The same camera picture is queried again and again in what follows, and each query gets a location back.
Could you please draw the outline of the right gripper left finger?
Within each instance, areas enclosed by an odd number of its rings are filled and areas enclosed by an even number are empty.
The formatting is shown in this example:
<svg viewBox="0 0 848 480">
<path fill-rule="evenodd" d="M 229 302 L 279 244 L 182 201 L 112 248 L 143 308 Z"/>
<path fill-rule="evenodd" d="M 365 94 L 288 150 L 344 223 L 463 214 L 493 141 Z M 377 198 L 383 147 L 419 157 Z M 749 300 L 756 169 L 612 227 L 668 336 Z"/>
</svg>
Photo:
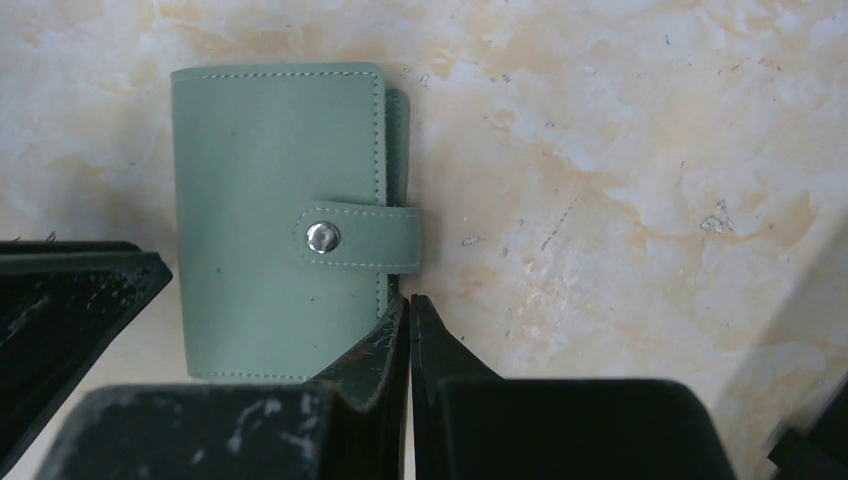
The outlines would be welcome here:
<svg viewBox="0 0 848 480">
<path fill-rule="evenodd" d="M 68 416 L 41 479 L 399 479 L 409 303 L 300 384 L 113 385 Z"/>
</svg>

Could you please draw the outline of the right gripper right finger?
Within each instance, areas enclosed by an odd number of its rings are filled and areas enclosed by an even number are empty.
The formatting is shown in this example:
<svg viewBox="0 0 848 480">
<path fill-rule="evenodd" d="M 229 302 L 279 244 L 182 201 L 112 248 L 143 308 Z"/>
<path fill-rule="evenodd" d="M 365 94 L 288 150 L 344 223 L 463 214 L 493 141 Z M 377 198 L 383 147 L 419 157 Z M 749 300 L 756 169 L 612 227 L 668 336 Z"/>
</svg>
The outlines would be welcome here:
<svg viewBox="0 0 848 480">
<path fill-rule="evenodd" d="M 410 302 L 420 479 L 730 479 L 710 417 L 664 379 L 506 379 Z"/>
</svg>

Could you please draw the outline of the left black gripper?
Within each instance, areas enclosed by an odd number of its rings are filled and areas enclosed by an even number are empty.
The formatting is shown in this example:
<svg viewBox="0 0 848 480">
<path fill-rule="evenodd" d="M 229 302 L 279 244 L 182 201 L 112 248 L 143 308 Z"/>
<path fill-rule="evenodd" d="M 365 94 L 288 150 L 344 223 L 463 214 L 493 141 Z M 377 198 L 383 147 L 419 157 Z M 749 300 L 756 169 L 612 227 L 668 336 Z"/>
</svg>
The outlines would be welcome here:
<svg viewBox="0 0 848 480">
<path fill-rule="evenodd" d="M 172 278 L 130 242 L 2 242 L 2 473 Z"/>
</svg>

